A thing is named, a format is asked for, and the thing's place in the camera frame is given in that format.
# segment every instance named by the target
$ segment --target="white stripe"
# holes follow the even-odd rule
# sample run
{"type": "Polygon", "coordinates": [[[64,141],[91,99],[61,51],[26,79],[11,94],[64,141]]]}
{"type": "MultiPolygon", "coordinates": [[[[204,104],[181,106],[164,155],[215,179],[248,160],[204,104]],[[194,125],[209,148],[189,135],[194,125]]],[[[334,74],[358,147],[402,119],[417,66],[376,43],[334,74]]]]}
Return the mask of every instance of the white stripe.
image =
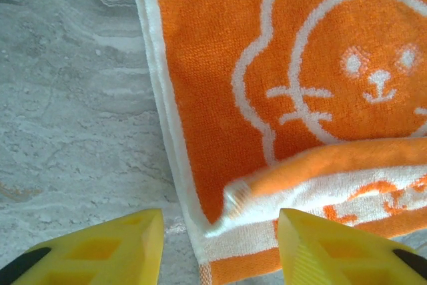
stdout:
{"type": "Polygon", "coordinates": [[[239,226],[219,237],[205,238],[203,247],[209,261],[244,256],[278,247],[272,222],[239,226]]]}
{"type": "MultiPolygon", "coordinates": [[[[224,215],[207,230],[206,236],[217,236],[236,226],[275,220],[280,208],[297,208],[309,212],[325,205],[345,203],[360,187],[375,182],[386,181],[401,190],[426,174],[427,165],[375,168],[319,176],[293,188],[251,200],[240,216],[233,220],[228,218],[227,212],[224,212],[224,215]]],[[[228,196],[224,198],[224,208],[233,208],[228,202],[229,199],[232,199],[230,194],[233,194],[235,184],[240,184],[240,181],[238,180],[226,188],[228,196]]]]}
{"type": "Polygon", "coordinates": [[[145,41],[145,50],[147,51],[153,92],[163,132],[163,141],[178,199],[195,256],[199,262],[207,262],[208,259],[201,246],[197,228],[191,221],[191,218],[195,218],[201,224],[207,224],[195,191],[181,121],[177,113],[173,86],[167,69],[159,5],[157,0],[136,0],[136,3],[145,41]]]}
{"type": "MultiPolygon", "coordinates": [[[[390,217],[384,209],[384,202],[388,202],[393,206],[393,198],[391,194],[382,194],[379,196],[370,196],[365,198],[356,198],[350,202],[335,205],[338,217],[349,214],[354,214],[358,217],[355,222],[348,222],[346,225],[355,226],[358,224],[372,222],[374,220],[381,220],[390,217]]],[[[399,198],[397,207],[402,208],[406,206],[406,210],[417,210],[427,206],[427,193],[415,192],[409,188],[405,191],[401,198],[399,198]]]]}

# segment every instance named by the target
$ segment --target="cartoon lion face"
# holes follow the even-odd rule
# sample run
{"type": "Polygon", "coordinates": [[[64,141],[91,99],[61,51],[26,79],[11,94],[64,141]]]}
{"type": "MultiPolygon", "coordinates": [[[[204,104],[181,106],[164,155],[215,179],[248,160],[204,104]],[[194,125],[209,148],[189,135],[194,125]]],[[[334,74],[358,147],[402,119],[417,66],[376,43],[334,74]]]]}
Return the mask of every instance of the cartoon lion face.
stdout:
{"type": "Polygon", "coordinates": [[[233,74],[236,105],[260,131],[266,161],[425,135],[425,0],[304,1],[263,0],[261,35],[233,74]]]}
{"type": "Polygon", "coordinates": [[[308,37],[298,76],[307,106],[299,113],[313,133],[325,143],[424,135],[426,28],[425,17],[396,0],[348,1],[327,14],[308,37]]]}

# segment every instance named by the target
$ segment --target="cartoon nose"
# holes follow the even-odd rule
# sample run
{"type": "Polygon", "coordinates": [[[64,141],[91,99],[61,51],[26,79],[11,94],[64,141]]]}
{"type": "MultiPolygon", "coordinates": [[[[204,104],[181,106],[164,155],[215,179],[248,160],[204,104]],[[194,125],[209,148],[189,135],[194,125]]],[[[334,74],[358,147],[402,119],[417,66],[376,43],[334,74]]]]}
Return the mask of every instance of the cartoon nose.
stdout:
{"type": "Polygon", "coordinates": [[[386,81],[392,76],[386,70],[379,69],[369,76],[369,83],[377,85],[379,88],[383,88],[386,81]]]}

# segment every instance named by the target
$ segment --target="orange towel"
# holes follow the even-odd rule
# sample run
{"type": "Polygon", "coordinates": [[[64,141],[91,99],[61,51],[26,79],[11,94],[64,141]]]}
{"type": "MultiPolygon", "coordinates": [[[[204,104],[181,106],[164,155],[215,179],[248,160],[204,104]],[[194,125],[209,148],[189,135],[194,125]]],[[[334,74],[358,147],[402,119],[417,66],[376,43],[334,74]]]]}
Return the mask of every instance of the orange towel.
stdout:
{"type": "Polygon", "coordinates": [[[136,0],[202,284],[280,268],[279,209],[427,226],[427,0],[136,0]]]}

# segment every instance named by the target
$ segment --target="cartoon eye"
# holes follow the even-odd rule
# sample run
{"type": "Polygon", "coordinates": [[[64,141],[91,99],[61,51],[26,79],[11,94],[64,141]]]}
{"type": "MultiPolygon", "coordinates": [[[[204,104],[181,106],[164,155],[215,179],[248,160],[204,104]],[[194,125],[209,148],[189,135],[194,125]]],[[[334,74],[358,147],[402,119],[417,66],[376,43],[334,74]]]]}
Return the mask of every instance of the cartoon eye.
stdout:
{"type": "Polygon", "coordinates": [[[341,69],[351,78],[359,77],[368,69],[368,54],[356,46],[348,48],[341,57],[341,69]]]}
{"type": "Polygon", "coordinates": [[[408,44],[403,46],[398,52],[396,67],[402,73],[411,73],[420,62],[420,52],[415,45],[408,44]]]}

